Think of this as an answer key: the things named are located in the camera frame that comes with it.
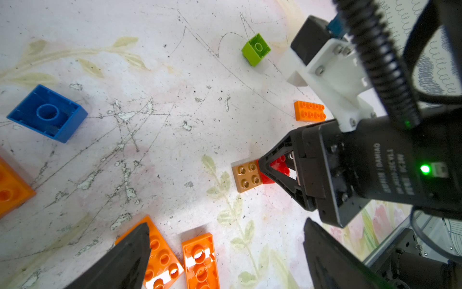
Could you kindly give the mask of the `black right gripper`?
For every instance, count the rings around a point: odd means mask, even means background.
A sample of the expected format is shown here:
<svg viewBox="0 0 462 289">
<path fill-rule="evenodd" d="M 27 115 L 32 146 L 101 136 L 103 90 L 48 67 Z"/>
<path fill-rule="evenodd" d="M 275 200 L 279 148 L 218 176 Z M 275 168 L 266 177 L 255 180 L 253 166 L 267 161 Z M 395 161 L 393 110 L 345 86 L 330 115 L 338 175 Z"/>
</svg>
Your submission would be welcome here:
<svg viewBox="0 0 462 289">
<path fill-rule="evenodd" d="M 271 167 L 282 156 L 298 179 Z M 460 219 L 462 109 L 427 108 L 420 126 L 408 131 L 386 116 L 362 120 L 352 132 L 341 132 L 335 120 L 306 126 L 290 131 L 259 167 L 329 225 L 346 226 L 371 200 Z"/>
</svg>

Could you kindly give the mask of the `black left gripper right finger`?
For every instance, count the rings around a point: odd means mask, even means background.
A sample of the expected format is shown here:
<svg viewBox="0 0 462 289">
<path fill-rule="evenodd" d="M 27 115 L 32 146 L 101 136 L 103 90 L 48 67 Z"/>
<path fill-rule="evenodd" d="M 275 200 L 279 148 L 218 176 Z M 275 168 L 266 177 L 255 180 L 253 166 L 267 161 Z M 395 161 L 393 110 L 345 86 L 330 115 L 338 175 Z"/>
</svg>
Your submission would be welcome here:
<svg viewBox="0 0 462 289">
<path fill-rule="evenodd" d="M 304 251 L 316 289 L 392 287 L 310 218 L 305 222 L 304 234 Z"/>
</svg>

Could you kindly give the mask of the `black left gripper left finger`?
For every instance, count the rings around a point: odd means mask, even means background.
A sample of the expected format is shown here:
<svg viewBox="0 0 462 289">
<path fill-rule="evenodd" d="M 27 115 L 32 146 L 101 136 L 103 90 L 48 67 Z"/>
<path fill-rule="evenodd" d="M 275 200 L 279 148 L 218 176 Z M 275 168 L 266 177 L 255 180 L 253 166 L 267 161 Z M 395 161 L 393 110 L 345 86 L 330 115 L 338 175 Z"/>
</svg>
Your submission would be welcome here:
<svg viewBox="0 0 462 289">
<path fill-rule="evenodd" d="M 149 227 L 142 223 L 67 288 L 140 289 L 149 257 Z"/>
</svg>

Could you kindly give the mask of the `orange 2x4 lego plate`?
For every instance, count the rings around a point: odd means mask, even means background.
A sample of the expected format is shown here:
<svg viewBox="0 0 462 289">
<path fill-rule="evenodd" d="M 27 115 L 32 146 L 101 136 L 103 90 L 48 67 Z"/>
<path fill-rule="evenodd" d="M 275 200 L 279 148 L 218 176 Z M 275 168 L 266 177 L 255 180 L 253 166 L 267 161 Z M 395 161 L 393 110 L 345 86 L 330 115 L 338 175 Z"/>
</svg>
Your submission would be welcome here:
<svg viewBox="0 0 462 289">
<path fill-rule="evenodd" d="M 295 119 L 300 122 L 323 122 L 325 106 L 311 102 L 297 101 L 294 103 Z"/>
</svg>

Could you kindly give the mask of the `tan 2x4 lego plate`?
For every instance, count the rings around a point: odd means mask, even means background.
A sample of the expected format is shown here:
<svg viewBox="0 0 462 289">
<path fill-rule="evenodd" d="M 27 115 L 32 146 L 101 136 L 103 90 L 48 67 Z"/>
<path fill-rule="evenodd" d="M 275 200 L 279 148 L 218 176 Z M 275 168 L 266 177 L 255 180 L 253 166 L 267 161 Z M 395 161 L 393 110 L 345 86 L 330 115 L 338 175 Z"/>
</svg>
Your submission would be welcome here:
<svg viewBox="0 0 462 289">
<path fill-rule="evenodd" d="M 257 160 L 233 166 L 232 172 L 238 193 L 244 193 L 262 185 Z"/>
</svg>

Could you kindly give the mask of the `green square lego brick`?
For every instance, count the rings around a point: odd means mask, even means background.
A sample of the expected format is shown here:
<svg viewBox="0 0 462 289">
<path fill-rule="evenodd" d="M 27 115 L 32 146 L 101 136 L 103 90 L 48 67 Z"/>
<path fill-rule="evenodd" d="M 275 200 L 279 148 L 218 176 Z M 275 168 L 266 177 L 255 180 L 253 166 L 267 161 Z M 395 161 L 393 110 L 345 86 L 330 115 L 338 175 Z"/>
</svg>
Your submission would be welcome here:
<svg viewBox="0 0 462 289">
<path fill-rule="evenodd" d="M 257 34 L 244 45 L 241 52 L 249 64 L 255 67 L 271 52 L 271 48 L 263 37 Z"/>
</svg>

